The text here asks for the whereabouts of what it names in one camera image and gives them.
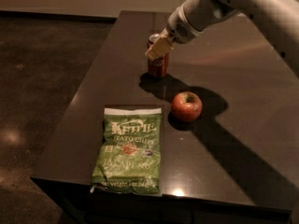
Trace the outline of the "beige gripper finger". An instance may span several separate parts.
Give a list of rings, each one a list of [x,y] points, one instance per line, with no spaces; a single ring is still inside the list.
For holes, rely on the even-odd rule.
[[[171,40],[166,35],[158,35],[145,55],[149,60],[154,61],[169,53],[173,48]]]

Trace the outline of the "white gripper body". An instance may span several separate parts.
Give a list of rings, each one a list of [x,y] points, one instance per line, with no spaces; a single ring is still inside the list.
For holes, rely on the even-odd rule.
[[[178,7],[169,17],[162,36],[171,43],[186,44],[203,31],[199,7]]]

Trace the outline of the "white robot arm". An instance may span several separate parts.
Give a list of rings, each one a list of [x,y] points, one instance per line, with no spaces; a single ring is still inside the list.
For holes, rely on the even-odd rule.
[[[272,48],[299,75],[299,2],[296,0],[186,0],[146,51],[150,60],[186,44],[209,26],[237,13],[247,16]]]

